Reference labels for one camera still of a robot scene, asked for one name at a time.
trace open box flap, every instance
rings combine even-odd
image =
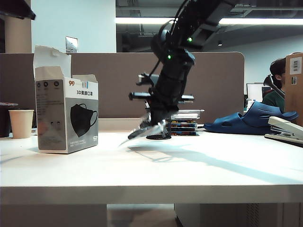
[[[44,76],[40,76],[36,74],[36,68],[51,66],[48,70],[41,69],[45,72]],[[59,73],[58,69],[52,68],[53,66],[61,68],[61,74],[56,77],[71,77],[71,55],[67,55],[58,51],[55,48],[47,47],[47,46],[35,46],[35,53],[34,53],[34,79],[41,80],[40,77],[43,79],[54,79],[53,74],[55,72]]]
[[[89,82],[98,83],[94,74],[73,75],[72,78],[73,79],[79,79],[82,82],[83,81],[89,81]]]

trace floor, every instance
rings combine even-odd
[[[107,205],[107,227],[180,227],[173,204]]]

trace stack of cds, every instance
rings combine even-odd
[[[196,136],[197,119],[204,110],[179,110],[171,115],[172,136]]]

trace cardboard box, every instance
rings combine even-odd
[[[65,76],[62,68],[70,71],[67,59],[71,57],[57,52],[54,56],[53,48],[39,48],[34,55],[39,152],[71,153],[97,145],[98,82],[95,76]],[[58,59],[48,61],[48,56]],[[65,60],[69,66],[60,66]]]
[[[303,126],[303,53],[290,54],[285,66],[285,112],[297,111],[294,123]]]

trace dark cup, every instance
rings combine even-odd
[[[8,137],[10,133],[9,110],[14,109],[17,103],[0,103],[0,137]]]

